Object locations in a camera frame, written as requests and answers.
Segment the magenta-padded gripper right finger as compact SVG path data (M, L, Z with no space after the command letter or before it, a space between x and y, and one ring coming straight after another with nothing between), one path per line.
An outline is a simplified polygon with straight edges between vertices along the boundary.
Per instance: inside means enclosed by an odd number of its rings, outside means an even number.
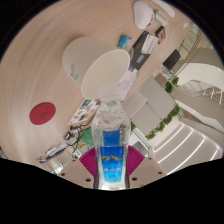
M130 188L140 188L166 175L152 157L145 157L130 146L127 156L127 176Z

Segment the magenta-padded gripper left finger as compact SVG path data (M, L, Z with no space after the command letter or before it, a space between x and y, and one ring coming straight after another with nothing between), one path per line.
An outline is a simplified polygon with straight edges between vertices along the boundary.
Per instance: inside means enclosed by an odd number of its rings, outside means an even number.
M97 173L95 149L92 148L79 159L71 159L59 176L84 188L94 188Z

